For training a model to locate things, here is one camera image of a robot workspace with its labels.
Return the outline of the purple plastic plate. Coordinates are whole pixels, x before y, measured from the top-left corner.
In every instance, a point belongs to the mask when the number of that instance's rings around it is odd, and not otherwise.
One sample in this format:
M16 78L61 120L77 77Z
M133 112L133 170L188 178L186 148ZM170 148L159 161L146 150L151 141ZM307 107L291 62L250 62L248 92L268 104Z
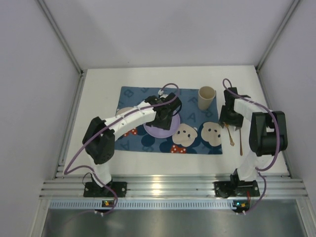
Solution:
M175 116L172 117L171 126L169 130L164 130L164 129L156 128L156 127L150 127L150 126L147 126L146 124L143 124L143 127L149 135L155 138L162 139L162 138L170 137L173 134L175 134L178 127L180 126L180 123L181 123L180 115L176 114Z

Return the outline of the gold ornate spoon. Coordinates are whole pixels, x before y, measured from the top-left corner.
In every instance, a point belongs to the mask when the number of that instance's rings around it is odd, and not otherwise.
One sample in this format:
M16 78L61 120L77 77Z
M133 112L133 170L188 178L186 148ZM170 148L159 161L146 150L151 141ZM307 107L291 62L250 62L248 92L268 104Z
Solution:
M235 143L234 143L234 140L233 140L232 135L230 133L229 125L227 123L223 122L222 126L227 129L227 132L228 132L228 135L229 135L230 145L233 147L235 145Z

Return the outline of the copper fork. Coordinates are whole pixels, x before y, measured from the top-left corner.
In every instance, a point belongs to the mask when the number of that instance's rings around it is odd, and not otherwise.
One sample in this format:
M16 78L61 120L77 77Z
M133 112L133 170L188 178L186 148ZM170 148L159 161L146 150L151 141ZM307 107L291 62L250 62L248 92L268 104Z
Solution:
M239 129L239 152L240 152L240 156L243 156L241 128Z

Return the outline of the beige cup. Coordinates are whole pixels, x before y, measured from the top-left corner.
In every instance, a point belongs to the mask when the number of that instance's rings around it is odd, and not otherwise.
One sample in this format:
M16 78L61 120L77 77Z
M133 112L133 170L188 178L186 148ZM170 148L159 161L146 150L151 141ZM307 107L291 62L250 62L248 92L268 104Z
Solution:
M198 90L198 108L207 110L216 96L216 91L210 86L203 86Z

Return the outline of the blue cartoon mouse placemat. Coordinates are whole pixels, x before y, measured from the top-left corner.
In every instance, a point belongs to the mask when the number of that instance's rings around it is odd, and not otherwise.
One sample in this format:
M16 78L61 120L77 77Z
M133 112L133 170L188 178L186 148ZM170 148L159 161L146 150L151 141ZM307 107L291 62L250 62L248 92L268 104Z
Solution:
M118 138L115 149L130 152L222 154L217 99L214 98L205 111L198 108L197 89L181 89L179 99L182 108L175 111L169 130L140 125Z

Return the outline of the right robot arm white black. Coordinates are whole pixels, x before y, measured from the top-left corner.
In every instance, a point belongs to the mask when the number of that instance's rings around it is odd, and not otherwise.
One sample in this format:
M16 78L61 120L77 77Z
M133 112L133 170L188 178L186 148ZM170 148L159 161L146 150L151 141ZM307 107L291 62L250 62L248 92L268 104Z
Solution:
M244 162L231 175L234 186L252 183L259 171L270 169L279 154L288 146L286 116L282 111L272 111L252 101L247 95L239 95L237 88L224 90L225 104L222 106L219 125L241 129L243 121L250 122L250 152Z

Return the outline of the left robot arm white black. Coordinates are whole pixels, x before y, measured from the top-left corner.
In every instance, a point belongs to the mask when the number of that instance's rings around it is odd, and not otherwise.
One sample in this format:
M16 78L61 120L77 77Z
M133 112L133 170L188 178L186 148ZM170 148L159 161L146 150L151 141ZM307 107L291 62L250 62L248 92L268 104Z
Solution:
M108 161L115 152L115 141L127 132L147 124L169 130L172 117L182 102L174 93L166 97L150 96L137 106L107 119L91 120L82 143L93 169L93 180L99 186L109 184L112 177Z

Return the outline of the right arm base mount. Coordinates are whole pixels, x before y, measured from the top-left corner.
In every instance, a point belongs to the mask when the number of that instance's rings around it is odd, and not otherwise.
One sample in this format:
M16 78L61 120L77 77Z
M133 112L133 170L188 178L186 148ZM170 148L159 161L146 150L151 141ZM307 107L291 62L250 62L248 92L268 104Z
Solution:
M219 198L260 196L257 181L241 180L236 171L230 175L229 181L214 182L214 190L215 196Z

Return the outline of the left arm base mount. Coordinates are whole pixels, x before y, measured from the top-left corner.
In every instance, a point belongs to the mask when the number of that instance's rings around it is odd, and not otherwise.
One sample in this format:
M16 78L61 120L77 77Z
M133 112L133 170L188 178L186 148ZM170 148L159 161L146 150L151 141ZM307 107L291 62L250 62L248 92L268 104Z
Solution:
M90 182L83 183L85 198L113 198L114 194L105 187L100 187L93 178ZM124 198L127 192L127 182L111 181L107 186L119 197Z

